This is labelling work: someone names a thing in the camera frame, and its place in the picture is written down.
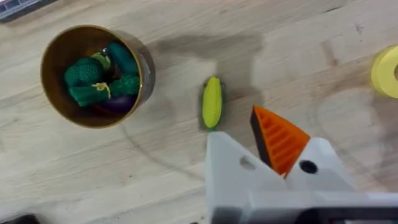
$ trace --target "wood grain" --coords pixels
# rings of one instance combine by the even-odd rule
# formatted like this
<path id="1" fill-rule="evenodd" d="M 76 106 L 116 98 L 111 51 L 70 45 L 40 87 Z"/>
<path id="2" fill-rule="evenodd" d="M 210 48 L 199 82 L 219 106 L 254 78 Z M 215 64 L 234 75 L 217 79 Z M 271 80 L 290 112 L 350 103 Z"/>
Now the wood grain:
<path id="1" fill-rule="evenodd" d="M 398 101 L 369 71 L 398 43 L 394 0 L 59 0 L 0 26 L 0 217 L 43 223 L 206 223 L 198 94 L 228 88 L 220 127 L 253 153 L 253 104 L 327 138 L 359 190 L 398 190 Z M 40 86 L 61 30 L 135 35 L 157 67 L 149 100 L 119 126 L 63 119 Z"/>

